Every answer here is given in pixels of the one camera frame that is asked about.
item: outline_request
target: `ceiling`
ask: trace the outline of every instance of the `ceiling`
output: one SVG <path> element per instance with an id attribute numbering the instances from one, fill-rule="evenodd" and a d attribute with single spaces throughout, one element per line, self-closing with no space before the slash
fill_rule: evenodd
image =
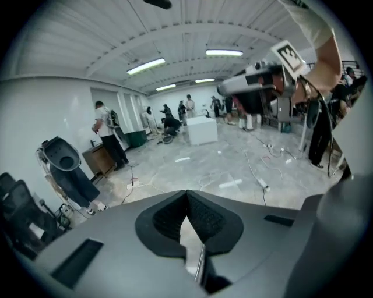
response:
<path id="1" fill-rule="evenodd" d="M 180 81 L 225 79 L 288 39 L 310 45 L 277 0 L 56 0 L 32 19 L 9 53 L 7 75 L 57 75 L 109 81 L 144 93 Z M 241 57 L 207 57 L 237 49 Z M 127 70 L 164 58 L 163 65 Z"/>

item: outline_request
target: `fluorescent light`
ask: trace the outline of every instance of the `fluorescent light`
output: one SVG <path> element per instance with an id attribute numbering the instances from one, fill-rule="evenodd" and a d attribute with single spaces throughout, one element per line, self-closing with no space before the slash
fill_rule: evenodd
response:
<path id="1" fill-rule="evenodd" d="M 168 85 L 168 86 L 163 86 L 163 87 L 159 87 L 159 88 L 156 88 L 157 91 L 161 91 L 161 90 L 164 90 L 164 89 L 169 89 L 169 88 L 174 88 L 176 87 L 175 84 L 172 84 L 172 85 Z"/>
<path id="2" fill-rule="evenodd" d="M 230 49 L 208 49 L 206 55 L 218 55 L 218 56 L 242 56 L 242 51 L 231 51 Z"/>
<path id="3" fill-rule="evenodd" d="M 164 62 L 165 62 L 165 60 L 163 58 L 160 58 L 160 59 L 157 59 L 157 60 L 154 60 L 154 61 L 150 61 L 150 62 L 145 63 L 143 65 L 140 65 L 136 68 L 130 69 L 129 71 L 127 71 L 127 74 L 133 75 L 134 73 L 141 72 L 142 70 L 147 69 L 147 68 L 152 68 L 152 67 L 157 66 L 159 64 L 162 64 Z"/>
<path id="4" fill-rule="evenodd" d="M 196 80 L 196 83 L 205 83 L 207 81 L 215 81 L 215 79 Z"/>

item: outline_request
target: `wooden cabinet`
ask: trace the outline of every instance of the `wooden cabinet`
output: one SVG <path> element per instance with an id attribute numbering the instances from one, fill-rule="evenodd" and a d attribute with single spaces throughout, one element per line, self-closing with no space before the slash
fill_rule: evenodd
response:
<path id="1" fill-rule="evenodd" d="M 106 177 L 114 169 L 115 162 L 102 144 L 83 152 L 83 157 L 94 175 L 100 173 Z"/>

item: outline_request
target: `gray floor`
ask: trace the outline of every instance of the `gray floor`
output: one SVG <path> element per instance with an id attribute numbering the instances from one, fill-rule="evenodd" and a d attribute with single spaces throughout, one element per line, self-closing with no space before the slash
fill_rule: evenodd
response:
<path id="1" fill-rule="evenodd" d="M 300 209 L 305 198 L 324 193 L 335 184 L 341 172 L 332 178 L 326 174 L 327 154 L 322 164 L 324 170 L 315 169 L 298 151 L 300 138 L 294 134 L 279 133 L 276 129 L 263 126 L 248 133 L 237 126 L 217 124 L 218 142 L 201 146 L 190 146 L 185 132 L 171 144 L 159 144 L 158 139 L 148 141 L 140 148 L 127 152 L 133 167 L 133 176 L 140 185 L 132 192 L 131 168 L 113 172 L 108 179 L 97 184 L 102 191 L 101 200 L 110 207 L 124 204 L 174 190 L 202 190 L 208 193 L 253 204 L 264 204 L 263 191 L 249 168 L 270 187 L 265 193 L 267 205 Z M 259 141 L 273 146 L 272 154 Z M 175 162 L 180 158 L 188 160 Z M 241 180 L 240 184 L 221 188 L 223 183 Z M 198 264 L 202 244 L 186 220 L 182 226 L 181 243 L 188 249 L 186 267 L 194 272 Z"/>

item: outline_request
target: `white table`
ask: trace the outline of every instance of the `white table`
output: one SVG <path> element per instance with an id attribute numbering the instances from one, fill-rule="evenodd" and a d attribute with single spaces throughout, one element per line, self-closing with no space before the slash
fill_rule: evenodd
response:
<path id="1" fill-rule="evenodd" d="M 189 139 L 192 145 L 200 145 L 217 141 L 216 120 L 205 116 L 187 120 Z"/>

